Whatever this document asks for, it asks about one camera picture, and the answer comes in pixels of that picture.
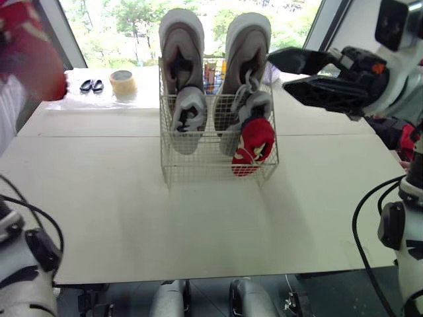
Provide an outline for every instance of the table surface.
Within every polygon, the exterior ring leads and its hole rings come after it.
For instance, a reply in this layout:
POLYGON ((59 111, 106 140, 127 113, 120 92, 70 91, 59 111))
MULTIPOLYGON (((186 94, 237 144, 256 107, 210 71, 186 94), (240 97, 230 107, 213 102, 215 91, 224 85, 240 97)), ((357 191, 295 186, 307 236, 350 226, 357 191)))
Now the table surface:
MULTIPOLYGON (((157 100, 157 89, 145 100, 157 100)), ((23 137, 158 137, 159 109, 47 110, 41 103, 19 132, 23 137)), ((277 135, 374 134, 364 120, 350 121, 344 114, 306 107, 274 85, 277 135)))
MULTIPOLYGON (((21 136, 0 157, 0 173, 63 229, 58 283, 363 268, 354 209, 403 174, 375 134, 288 135, 278 137, 280 165, 261 190, 248 181, 168 190, 159 140, 21 136)), ((11 194, 4 184, 0 192, 11 194)), ((378 241, 378 224, 371 199, 358 232, 373 267, 395 258, 378 241)))

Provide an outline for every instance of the black scissors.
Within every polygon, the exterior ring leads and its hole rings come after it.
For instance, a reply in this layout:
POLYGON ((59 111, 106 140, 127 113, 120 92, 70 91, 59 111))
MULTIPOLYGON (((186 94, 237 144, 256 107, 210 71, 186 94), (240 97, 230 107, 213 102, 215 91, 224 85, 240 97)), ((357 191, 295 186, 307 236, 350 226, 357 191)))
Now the black scissors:
POLYGON ((87 79, 79 87, 79 90, 82 92, 89 92, 91 89, 93 92, 101 92, 104 88, 103 82, 100 79, 87 79))

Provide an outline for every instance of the shoe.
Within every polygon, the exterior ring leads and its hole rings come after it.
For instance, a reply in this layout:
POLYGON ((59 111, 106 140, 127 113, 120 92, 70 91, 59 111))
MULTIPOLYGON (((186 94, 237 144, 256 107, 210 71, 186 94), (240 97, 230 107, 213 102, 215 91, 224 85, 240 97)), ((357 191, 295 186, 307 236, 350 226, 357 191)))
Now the shoe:
POLYGON ((232 158, 232 172, 236 176, 253 173, 272 152, 275 132, 269 121, 264 118, 247 120, 241 128, 238 148, 232 158))
POLYGON ((160 22, 163 81, 168 94, 186 86, 203 90, 204 31, 198 17, 189 10, 170 10, 160 22))
POLYGON ((237 150, 241 128, 247 120, 254 118, 269 119, 272 112, 272 97, 264 91, 256 91, 247 98, 245 105, 239 108, 237 117, 233 123, 226 129, 232 131, 224 134, 220 139, 220 151, 227 156, 232 157, 237 150))
MULTIPOLYGON (((226 36, 227 72, 219 94, 236 94, 241 99, 239 106, 242 106, 245 97, 258 90, 266 67, 270 34, 269 20, 258 13, 245 13, 232 21, 226 36)), ((213 116, 216 131, 225 131, 236 120, 236 112, 231 111, 234 99, 227 96, 216 98, 213 116)))
POLYGON ((170 10, 159 27, 162 74, 168 107, 173 117, 172 142, 181 154, 192 154, 206 128, 207 104, 203 86, 204 31, 189 10, 170 10))
POLYGON ((207 120, 204 93, 197 87, 185 87, 176 96, 171 126, 173 148, 180 154, 195 152, 207 120))
POLYGON ((0 0, 0 73, 16 76, 34 97, 51 101, 66 95, 63 72, 31 1, 0 0))

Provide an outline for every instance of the sneaker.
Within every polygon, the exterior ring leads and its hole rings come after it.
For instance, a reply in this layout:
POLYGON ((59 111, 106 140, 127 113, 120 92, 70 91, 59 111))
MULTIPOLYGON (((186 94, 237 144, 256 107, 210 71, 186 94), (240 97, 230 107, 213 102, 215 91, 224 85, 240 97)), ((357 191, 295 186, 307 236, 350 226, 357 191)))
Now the sneaker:
POLYGON ((236 176, 253 173, 272 152, 275 132, 269 121, 264 118, 247 120, 241 128, 238 148, 232 158, 232 164, 249 164, 249 166, 232 166, 236 176))
MULTIPOLYGON (((241 99, 239 106, 243 106, 248 94, 258 90, 266 67, 270 34, 269 20, 258 13, 245 13, 232 21, 226 35, 227 72, 219 94, 236 94, 241 99)), ((236 120, 237 113, 231 111, 234 99, 224 96, 216 98, 216 131, 225 131, 236 120)))
POLYGON ((170 10, 159 27, 165 94, 175 94, 168 106, 174 149, 192 154, 207 121, 203 86, 204 31, 198 17, 189 10, 170 10))
POLYGON ((207 120, 207 103, 204 93, 197 87, 185 87, 176 96, 171 126, 173 148, 189 155, 197 149, 198 141, 207 120))
POLYGON ((237 113, 237 117, 233 123, 226 129, 226 131, 232 131, 227 135, 222 135, 220 139, 220 151, 227 156, 232 157, 237 150, 239 142, 239 136, 241 134, 241 128, 243 124, 254 118, 265 118, 269 119, 272 112, 272 97, 264 91, 256 91, 247 98, 245 105, 240 107, 237 113))

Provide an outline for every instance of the floor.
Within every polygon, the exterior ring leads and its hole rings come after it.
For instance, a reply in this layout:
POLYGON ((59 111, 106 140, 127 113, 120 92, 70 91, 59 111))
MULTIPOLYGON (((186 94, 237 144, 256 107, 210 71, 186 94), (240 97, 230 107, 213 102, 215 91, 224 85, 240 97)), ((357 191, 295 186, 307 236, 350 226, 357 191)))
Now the floor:
MULTIPOLYGON (((375 269, 378 281, 394 312, 400 316, 397 268, 375 269)), ((365 271, 349 271, 332 275, 297 279, 298 275, 287 275, 294 291, 306 291, 315 317, 386 316, 377 299, 365 271)), ((229 284, 233 278, 191 280, 192 317, 229 317, 229 284)), ((285 275, 251 277, 260 283, 272 298, 281 317, 293 316, 283 311, 288 294, 285 275)), ((114 317, 148 316, 153 296, 161 281, 141 283, 115 283, 100 295, 100 303, 114 305, 114 317)), ((80 290, 62 289, 58 297, 59 317, 79 316, 77 295, 80 290)), ((102 315, 100 307, 93 317, 102 315)))

